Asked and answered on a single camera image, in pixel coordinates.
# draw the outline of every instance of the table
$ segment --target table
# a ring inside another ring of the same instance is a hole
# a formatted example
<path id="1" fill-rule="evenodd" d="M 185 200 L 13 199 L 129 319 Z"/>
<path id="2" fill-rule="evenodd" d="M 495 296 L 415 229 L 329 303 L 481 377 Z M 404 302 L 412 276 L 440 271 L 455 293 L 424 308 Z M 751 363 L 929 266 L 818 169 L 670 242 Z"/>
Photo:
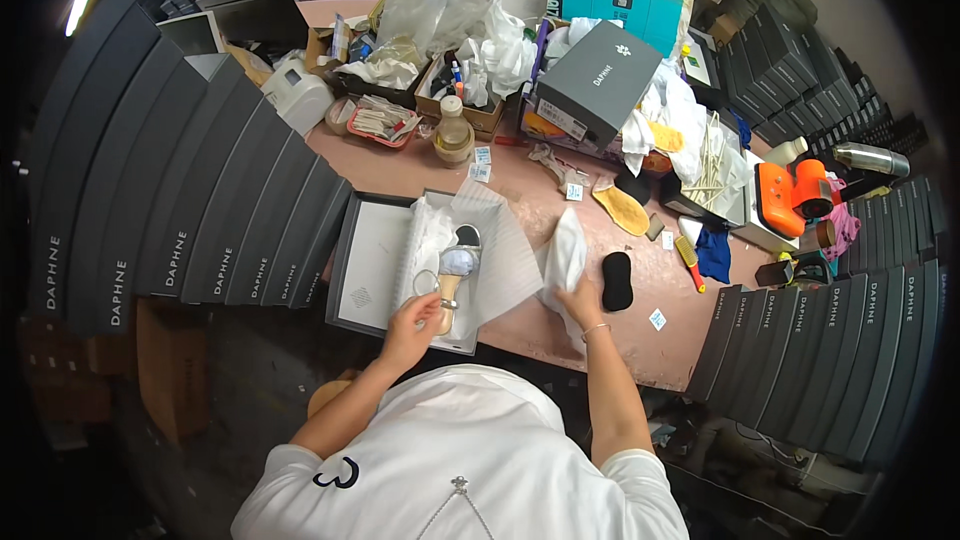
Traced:
<path id="1" fill-rule="evenodd" d="M 324 26 L 332 20 L 334 7 L 343 17 L 354 17 L 363 14 L 369 3 L 311 0 L 298 5 L 308 24 Z M 348 11 L 348 6 L 359 10 Z M 509 126 L 509 121 L 504 116 L 501 129 Z M 467 176 L 466 168 L 445 168 L 433 145 L 425 139 L 395 150 L 363 138 L 341 138 L 321 123 L 307 135 L 306 141 L 337 174 L 361 192 L 409 198 L 419 197 L 424 189 L 455 193 Z M 574 206 L 589 246 L 585 272 L 590 279 L 602 283 L 600 262 L 609 253 L 622 250 L 630 255 L 633 303 L 625 310 L 606 315 L 613 340 L 638 384 L 685 390 L 710 327 L 717 291 L 725 284 L 706 280 L 706 293 L 698 294 L 690 271 L 676 250 L 666 251 L 659 240 L 651 242 L 646 236 L 636 237 L 623 231 L 589 196 L 582 203 L 567 201 L 557 189 L 556 178 L 538 162 L 527 159 L 529 147 L 494 143 L 489 146 L 492 173 L 488 186 L 507 198 L 534 251 L 550 240 L 564 210 Z M 591 181 L 602 174 L 618 173 L 610 163 L 560 147 L 554 150 L 559 158 L 589 174 Z M 646 211 L 651 216 L 658 214 L 666 229 L 680 233 L 677 213 L 660 206 L 656 189 Z M 729 246 L 730 282 L 753 288 L 754 273 L 761 265 L 770 263 L 772 256 L 733 236 Z M 666 325 L 660 331 L 649 321 L 655 309 L 666 317 Z M 478 340 L 549 364 L 576 370 L 586 367 L 582 355 L 570 346 L 560 316 L 533 296 L 486 323 L 480 328 Z"/>

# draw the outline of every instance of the white bottle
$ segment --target white bottle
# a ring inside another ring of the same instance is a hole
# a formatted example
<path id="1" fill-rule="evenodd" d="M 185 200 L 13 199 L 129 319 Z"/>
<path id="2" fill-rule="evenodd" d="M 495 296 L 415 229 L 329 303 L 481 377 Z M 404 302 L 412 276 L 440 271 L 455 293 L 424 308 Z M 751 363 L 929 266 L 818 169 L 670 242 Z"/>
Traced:
<path id="1" fill-rule="evenodd" d="M 781 167 L 786 167 L 797 160 L 797 157 L 807 152 L 807 140 L 803 136 L 797 139 L 786 141 L 780 146 L 772 149 L 763 155 L 762 159 L 767 163 L 773 163 Z"/>

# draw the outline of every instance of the silver chain necklace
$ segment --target silver chain necklace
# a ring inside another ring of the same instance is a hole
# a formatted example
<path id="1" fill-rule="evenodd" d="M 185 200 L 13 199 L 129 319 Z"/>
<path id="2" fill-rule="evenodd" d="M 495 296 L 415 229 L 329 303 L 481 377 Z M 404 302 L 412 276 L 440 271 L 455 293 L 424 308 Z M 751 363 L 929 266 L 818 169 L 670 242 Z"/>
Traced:
<path id="1" fill-rule="evenodd" d="M 439 506 L 439 508 L 437 509 L 437 512 L 434 513 L 433 517 L 430 518 L 430 521 L 426 522 L 426 525 L 423 527 L 423 530 L 416 536 L 416 540 L 421 540 L 421 538 L 424 537 L 424 534 L 426 534 L 427 529 L 429 529 L 430 526 L 433 525 L 433 522 L 437 519 L 437 516 L 440 515 L 440 512 L 444 510 L 444 507 L 447 506 L 447 503 L 449 503 L 450 500 L 453 499 L 453 497 L 457 496 L 458 494 L 466 499 L 466 501 L 470 505 L 470 508 L 473 509 L 474 513 L 476 513 L 477 519 L 480 520 L 480 525 L 483 526 L 483 531 L 486 532 L 486 537 L 489 538 L 489 540 L 494 540 L 494 534 L 490 533 L 490 528 L 487 527 L 487 522 L 483 520 L 483 516 L 481 516 L 480 511 L 477 510 L 477 507 L 476 507 L 476 504 L 474 504 L 474 501 L 471 500 L 471 497 L 467 495 L 467 484 L 469 483 L 470 482 L 464 479 L 462 475 L 457 475 L 456 477 L 450 480 L 450 484 L 453 485 L 453 492 L 450 493 L 450 496 L 446 497 L 446 500 L 444 500 L 443 504 Z"/>

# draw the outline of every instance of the black sponge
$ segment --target black sponge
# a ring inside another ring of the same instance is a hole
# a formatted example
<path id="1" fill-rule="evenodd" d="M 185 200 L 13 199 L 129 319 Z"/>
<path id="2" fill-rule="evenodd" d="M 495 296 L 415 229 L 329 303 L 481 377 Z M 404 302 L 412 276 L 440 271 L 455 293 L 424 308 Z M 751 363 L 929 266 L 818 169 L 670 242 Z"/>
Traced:
<path id="1" fill-rule="evenodd" d="M 634 174 L 630 172 L 630 169 L 627 169 L 613 178 L 613 186 L 617 186 L 620 190 L 633 197 L 636 202 L 640 203 L 641 207 L 645 207 L 646 204 L 650 202 L 650 180 L 643 174 L 643 171 L 641 171 L 639 175 L 634 176 Z"/>
<path id="2" fill-rule="evenodd" d="M 603 308 L 623 311 L 634 304 L 634 287 L 630 285 L 630 255 L 610 253 L 603 259 Z"/>

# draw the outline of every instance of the blue box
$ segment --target blue box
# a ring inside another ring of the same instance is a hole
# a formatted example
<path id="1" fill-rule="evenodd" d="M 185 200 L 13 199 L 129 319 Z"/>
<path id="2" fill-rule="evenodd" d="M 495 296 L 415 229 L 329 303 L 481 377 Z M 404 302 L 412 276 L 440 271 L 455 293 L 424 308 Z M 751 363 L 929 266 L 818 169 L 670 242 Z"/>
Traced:
<path id="1" fill-rule="evenodd" d="M 547 15 L 618 19 L 623 29 L 666 57 L 677 41 L 684 0 L 547 0 Z"/>

